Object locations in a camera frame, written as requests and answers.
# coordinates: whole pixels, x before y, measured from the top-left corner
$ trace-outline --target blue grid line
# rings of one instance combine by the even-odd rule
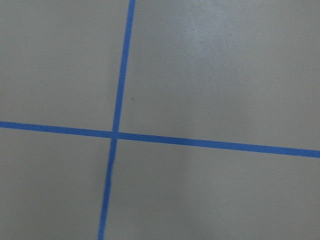
[[[112,132],[110,131],[90,130],[90,129],[61,127],[61,126],[36,125],[36,124],[7,122],[7,121],[0,121],[0,128],[49,132],[49,133],[57,133],[57,134],[71,134],[71,135],[90,136],[90,137],[107,138],[107,139],[112,138]],[[200,140],[200,139],[171,137],[171,136],[156,136],[156,135],[146,135],[146,134],[136,134],[136,133],[126,133],[126,132],[119,132],[117,135],[117,139],[131,140],[131,141],[138,141],[138,142],[159,143],[159,144],[194,146],[194,147],[203,147],[203,148],[212,148],[212,149],[238,150],[238,151],[245,151],[245,152],[265,153],[265,154],[278,154],[278,155],[291,155],[291,156],[300,156],[300,157],[309,157],[309,158],[320,158],[320,150],[290,148],[290,147],[280,147],[280,146],[266,146],[266,145]]]
[[[114,108],[114,115],[113,115],[113,126],[112,126],[112,133],[111,133],[109,159],[108,159],[108,166],[107,166],[106,177],[105,177],[104,193],[103,193],[103,200],[102,200],[102,207],[101,207],[101,214],[100,214],[100,222],[99,222],[99,230],[98,230],[98,238],[97,238],[98,240],[104,240],[105,232],[106,232],[108,208],[109,208],[111,185],[112,185],[112,172],[113,172],[113,167],[114,167],[116,153],[117,153],[117,142],[118,142],[121,110],[122,110],[122,103],[123,103],[124,90],[125,90],[125,81],[126,81],[132,25],[134,21],[135,4],[136,4],[136,0],[129,0],[124,40],[123,40],[123,48],[122,48],[121,65],[120,65],[120,72],[119,72],[119,79],[118,79],[118,87],[117,87],[117,94],[116,94],[115,108]]]

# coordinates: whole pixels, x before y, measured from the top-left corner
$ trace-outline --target horizontal blue line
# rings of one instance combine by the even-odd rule
[[[0,121],[0,128],[6,129],[20,129],[29,130],[37,132],[47,132],[56,134],[71,134],[80,136],[90,136],[98,138],[111,138],[110,131],[100,131],[100,130],[90,130],[82,128],[72,128],[63,126],[49,126],[49,125],[38,125],[38,124],[28,124],[28,123],[18,123],[9,121]]]
[[[36,124],[7,122],[7,121],[0,121],[0,128],[39,131],[39,132],[48,132],[48,133],[57,133],[57,134],[81,135],[81,136],[90,136],[90,137],[107,138],[107,139],[111,138],[111,135],[112,135],[110,131],[90,130],[90,129],[61,127],[61,126],[36,125]],[[255,153],[320,158],[320,150],[309,150],[309,149],[300,149],[300,148],[253,145],[253,144],[245,144],[245,143],[199,140],[199,139],[170,137],[170,136],[155,136],[155,135],[145,135],[145,134],[125,133],[125,132],[119,132],[118,138],[122,140],[132,140],[132,141],[150,142],[150,143],[175,144],[175,145],[195,146],[195,147],[213,148],[213,149],[238,150],[238,151],[255,152]]]

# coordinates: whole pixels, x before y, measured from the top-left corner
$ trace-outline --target gray surface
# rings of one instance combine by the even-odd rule
[[[0,1],[1,121],[111,130],[127,9]]]
[[[319,239],[319,159],[127,140],[117,152],[106,239]]]
[[[138,0],[120,130],[319,149],[319,26],[316,0]]]
[[[96,239],[110,141],[3,128],[0,136],[0,239]]]

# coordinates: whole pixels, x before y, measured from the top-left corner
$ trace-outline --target floor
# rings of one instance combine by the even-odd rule
[[[0,2],[0,239],[317,240],[320,2]]]

